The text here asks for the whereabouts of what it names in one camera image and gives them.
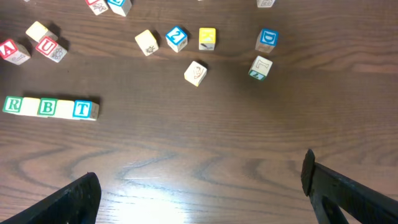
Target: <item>wood grain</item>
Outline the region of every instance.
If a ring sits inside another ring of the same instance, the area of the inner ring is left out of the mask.
[[[95,172],[97,223],[316,223],[301,189],[304,155],[398,200],[398,2],[134,0],[124,18],[96,17],[84,1],[7,1],[1,41],[32,49],[40,21],[69,49],[59,63],[33,51],[0,61],[6,95],[89,98],[97,122],[0,114],[0,221]],[[165,33],[180,25],[176,54]],[[198,51],[215,27],[214,52]],[[279,32],[270,55],[254,50],[261,28]],[[156,30],[160,50],[134,41]],[[257,55],[267,80],[248,76]],[[183,78],[192,60],[208,74]]]

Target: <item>wooden table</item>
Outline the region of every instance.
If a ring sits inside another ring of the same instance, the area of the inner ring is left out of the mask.
[[[0,38],[32,51],[0,62],[5,96],[92,99],[99,120],[0,113],[0,221],[87,172],[103,189],[98,223],[316,223],[301,189],[304,155],[398,199],[398,1],[134,0],[127,17],[95,16],[83,0],[3,0]],[[69,53],[32,50],[40,21]],[[165,33],[180,25],[175,53]],[[215,27],[214,52],[198,51]],[[279,32],[270,55],[262,28]],[[156,30],[145,57],[134,37]],[[267,79],[248,75],[263,55]],[[208,74],[184,80],[193,60]]]

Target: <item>toy block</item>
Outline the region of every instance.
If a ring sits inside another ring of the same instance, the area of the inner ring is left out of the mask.
[[[198,62],[192,62],[187,71],[185,71],[184,77],[188,82],[198,87],[206,74],[207,68],[200,65]]]
[[[105,0],[86,0],[86,3],[96,16],[109,9]]]
[[[185,46],[188,45],[187,34],[178,26],[174,27],[166,34],[168,45],[176,52],[179,53]]]
[[[100,106],[96,103],[85,100],[76,100],[72,118],[96,121],[99,110]]]
[[[127,16],[131,9],[131,0],[108,0],[112,11],[120,16]]]
[[[37,116],[40,107],[40,99],[24,97],[22,100],[21,111],[19,115],[24,116]]]
[[[257,0],[257,7],[272,7],[276,0]]]
[[[136,42],[145,56],[149,56],[159,49],[155,37],[149,30],[145,30],[136,36]]]
[[[20,65],[30,59],[30,54],[24,46],[8,39],[0,44],[1,57],[13,64]]]
[[[199,29],[199,50],[214,50],[216,47],[216,29]]]
[[[2,111],[5,113],[19,114],[21,112],[22,97],[7,96]]]
[[[54,117],[55,111],[57,110],[57,101],[57,99],[52,98],[41,98],[37,116],[44,118]]]
[[[257,38],[256,50],[264,53],[270,53],[278,43],[278,32],[263,29]]]
[[[271,69],[271,66],[272,62],[270,60],[257,56],[251,65],[249,75],[255,79],[264,81],[269,73],[269,70]]]
[[[58,100],[54,118],[73,119],[75,102],[70,100]]]
[[[58,40],[58,37],[49,31],[45,26],[39,22],[34,22],[29,29],[26,30],[26,34],[34,39],[36,42],[40,42],[44,37],[50,37],[54,41]]]
[[[36,50],[57,63],[68,53],[67,50],[49,37],[44,37],[42,41],[37,44]]]

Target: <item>red block face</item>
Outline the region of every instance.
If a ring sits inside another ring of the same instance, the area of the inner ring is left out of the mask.
[[[37,44],[36,50],[46,56],[49,56],[57,46],[58,44],[54,40],[49,37],[44,37],[44,39]]]
[[[86,3],[87,3],[87,5],[92,5],[92,4],[94,4],[94,3],[96,3],[96,2],[98,2],[99,0],[86,0]]]
[[[0,55],[3,59],[8,58],[13,53],[17,52],[18,48],[15,45],[14,41],[11,39],[6,40],[2,44],[0,44]]]

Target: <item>alphabet cube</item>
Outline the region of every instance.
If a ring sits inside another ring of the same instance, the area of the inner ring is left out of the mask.
[[[100,106],[96,103],[85,100],[76,100],[72,118],[96,121],[99,110]]]
[[[55,111],[57,110],[57,101],[57,99],[53,98],[41,98],[37,116],[44,118],[54,117]]]
[[[1,57],[13,64],[20,65],[30,59],[30,54],[24,46],[8,39],[0,44]]]
[[[39,22],[34,22],[29,29],[26,30],[26,34],[34,39],[36,42],[40,42],[44,37],[50,37],[51,39],[57,41],[58,37],[49,31],[45,26]]]
[[[2,111],[5,113],[19,114],[21,112],[22,97],[7,96]]]
[[[263,29],[257,38],[256,50],[264,53],[270,53],[278,43],[278,32]]]
[[[166,40],[168,45],[177,53],[188,45],[187,34],[178,26],[166,34]]]
[[[68,53],[67,50],[49,37],[44,37],[42,41],[37,44],[36,50],[57,63]]]
[[[206,74],[207,68],[200,65],[198,62],[192,62],[187,71],[184,73],[184,77],[188,82],[198,87]]]
[[[21,111],[19,115],[37,116],[40,107],[40,99],[24,97],[22,100]]]
[[[272,7],[276,0],[257,0],[257,7]]]
[[[130,0],[108,0],[108,4],[112,11],[120,16],[127,16],[131,9]]]
[[[216,47],[216,29],[199,29],[199,50],[214,50]]]
[[[145,30],[136,36],[136,42],[145,56],[149,56],[159,49],[155,37],[149,30]]]
[[[251,65],[249,75],[255,79],[264,81],[269,73],[269,70],[271,69],[271,66],[272,62],[270,60],[257,56],[255,61]]]
[[[96,16],[109,9],[104,0],[86,0],[86,3]]]
[[[58,100],[54,118],[73,119],[75,102],[70,100]]]

